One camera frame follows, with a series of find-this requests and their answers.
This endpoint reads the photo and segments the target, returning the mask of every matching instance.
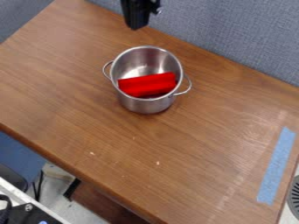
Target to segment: blue tape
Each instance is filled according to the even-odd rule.
[[[256,196],[256,201],[266,203],[269,206],[274,201],[276,190],[281,181],[293,142],[294,133],[284,127],[274,145],[273,155],[270,157],[265,170],[265,176]]]

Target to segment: pot rim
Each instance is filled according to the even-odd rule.
[[[117,60],[120,59],[120,57],[122,57],[124,54],[126,54],[128,52],[133,51],[134,49],[141,49],[141,48],[152,48],[154,50],[158,50],[158,51],[162,51],[165,53],[168,53],[170,55],[170,57],[173,57],[174,61],[177,62],[177,65],[178,65],[178,69],[180,69],[180,79],[176,83],[176,86],[173,88],[173,90],[168,93],[168,94],[164,94],[158,97],[154,97],[154,98],[149,98],[149,99],[145,99],[145,98],[136,98],[133,97],[132,95],[126,94],[125,92],[122,92],[120,90],[120,88],[117,87],[117,84],[114,83],[113,79],[112,79],[112,71],[113,71],[113,68],[114,68],[114,65],[117,63]],[[177,88],[180,87],[181,83],[182,83],[182,65],[180,63],[180,61],[177,60],[177,58],[173,56],[173,54],[170,52],[168,52],[166,50],[164,50],[161,47],[157,47],[157,46],[152,46],[152,45],[140,45],[140,46],[134,46],[134,47],[130,47],[129,49],[126,49],[124,52],[121,52],[117,56],[116,56],[116,59],[113,60],[113,63],[112,63],[112,66],[110,66],[110,69],[109,69],[109,77],[110,77],[110,82],[114,86],[114,89],[116,91],[124,95],[125,97],[133,99],[133,100],[137,100],[137,101],[141,101],[141,102],[152,102],[152,101],[156,101],[156,100],[160,100],[165,97],[172,97],[172,94],[173,92],[177,90]]]

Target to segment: gray fabric wall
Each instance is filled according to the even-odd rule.
[[[89,0],[120,12],[118,0]],[[297,0],[161,0],[150,26],[299,86]]]
[[[0,0],[0,43],[50,2],[52,0]]]

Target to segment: wood grain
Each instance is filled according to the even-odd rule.
[[[72,198],[110,224],[148,224],[85,183],[80,183]]]
[[[157,115],[117,103],[102,65],[132,46],[170,51],[192,91]],[[56,0],[0,45],[0,129],[152,223],[273,223],[256,196],[299,89],[92,3]]]

